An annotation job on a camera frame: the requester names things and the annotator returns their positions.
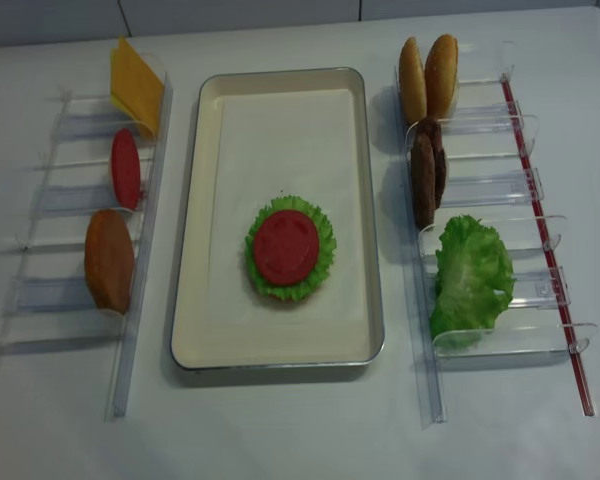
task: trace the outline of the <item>tomato slice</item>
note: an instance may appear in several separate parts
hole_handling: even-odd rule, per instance
[[[271,284],[301,282],[316,264],[320,251],[313,221],[297,210],[270,215],[256,232],[253,256],[260,274]]]
[[[133,134],[127,128],[113,137],[111,182],[120,206],[135,210],[140,201],[140,158]]]

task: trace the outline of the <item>plastic holder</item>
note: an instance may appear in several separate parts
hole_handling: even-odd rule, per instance
[[[108,94],[64,91],[49,153],[32,170],[42,176],[28,220],[5,250],[15,251],[20,262],[0,316],[0,355],[20,344],[54,342],[71,349],[77,341],[115,342],[107,419],[126,413],[173,97],[159,59],[143,58],[164,84],[159,132],[154,138],[140,136],[136,122],[115,109]],[[123,128],[134,135],[141,163],[141,201],[135,211],[118,206],[109,183],[111,142]],[[134,243],[131,304],[124,316],[97,309],[84,277],[76,275],[89,216],[103,208],[123,215]]]
[[[446,188],[436,212],[438,222],[419,233],[410,177],[417,124],[405,125],[396,69],[395,111],[404,138],[401,165],[407,179],[409,223],[402,238],[403,271],[423,426],[447,420],[442,372],[568,360],[583,412],[595,415],[580,354],[596,335],[597,326],[572,322],[569,315],[565,273],[554,253],[566,231],[566,218],[542,212],[544,192],[529,160],[539,121],[522,115],[513,97],[509,82],[514,47],[511,42],[486,48],[459,45],[458,104],[451,118],[440,120],[448,161]],[[421,53],[426,56],[427,49]],[[521,215],[525,208],[527,213]],[[446,226],[442,219],[463,214],[483,218],[484,225],[498,231],[513,262],[514,298],[493,329],[447,331],[432,339],[429,318],[435,307],[435,253]]]

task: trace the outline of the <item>red strip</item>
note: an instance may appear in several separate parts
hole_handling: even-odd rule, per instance
[[[513,92],[511,91],[511,85],[509,84],[509,80],[503,76],[502,77],[502,90],[504,91],[504,98],[509,104],[509,114],[513,117],[512,123],[514,127],[514,132],[516,136],[516,143],[518,144],[518,151],[520,153],[520,160],[522,161],[522,168],[531,168],[531,162],[529,160],[529,155],[527,154],[527,149],[524,143],[524,136],[522,135],[522,127],[520,125],[520,120],[516,115],[519,115],[519,112],[516,111],[515,102],[513,99]],[[533,200],[533,213],[536,217],[544,217],[544,213],[542,211],[542,204],[540,200]],[[542,243],[545,244],[549,240],[549,231],[547,229],[547,224],[544,218],[539,218],[538,222],[538,230],[540,231],[540,238],[542,239]],[[549,268],[555,268],[558,266],[556,262],[556,257],[553,254],[553,250],[545,250],[545,258],[547,259],[547,266]],[[569,313],[569,307],[567,305],[558,307],[558,311],[560,312],[560,319],[562,320],[563,325],[570,325],[571,322],[571,314]],[[567,343],[572,345],[576,341],[576,334],[572,328],[565,328],[564,334],[567,339]],[[591,400],[591,394],[589,393],[589,385],[587,383],[587,377],[584,373],[584,366],[582,364],[582,358],[579,353],[571,354],[571,365],[573,366],[573,373],[576,377],[576,384],[578,385],[578,393],[580,394],[580,401],[582,402],[582,410],[586,416],[592,417],[595,415],[595,408],[593,406],[593,401]]]

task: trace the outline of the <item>white tray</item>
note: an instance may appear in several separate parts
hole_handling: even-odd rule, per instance
[[[364,82],[347,68],[207,80],[171,349],[186,369],[363,365],[384,342]],[[271,199],[319,205],[338,242],[305,302],[258,295],[244,238]]]

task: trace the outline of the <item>cheese slice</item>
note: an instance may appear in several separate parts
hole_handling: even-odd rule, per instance
[[[140,134],[153,139],[160,127],[164,85],[122,37],[111,51],[111,103],[137,122]]]

